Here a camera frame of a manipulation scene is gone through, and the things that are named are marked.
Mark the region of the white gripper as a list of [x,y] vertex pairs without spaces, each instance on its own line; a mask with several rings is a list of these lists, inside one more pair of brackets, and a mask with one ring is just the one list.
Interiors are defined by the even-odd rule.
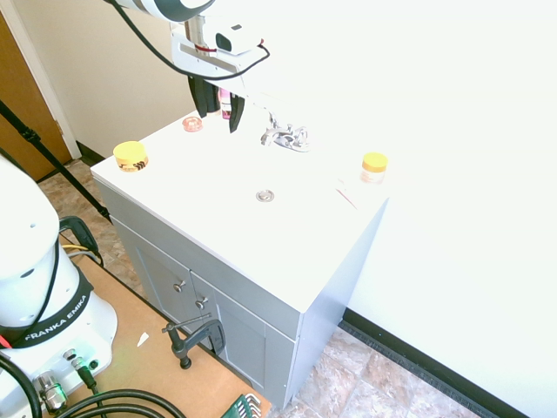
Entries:
[[218,111],[218,87],[232,92],[229,131],[239,126],[248,95],[245,74],[264,58],[263,38],[247,24],[222,17],[194,17],[171,26],[171,59],[188,77],[198,115]]

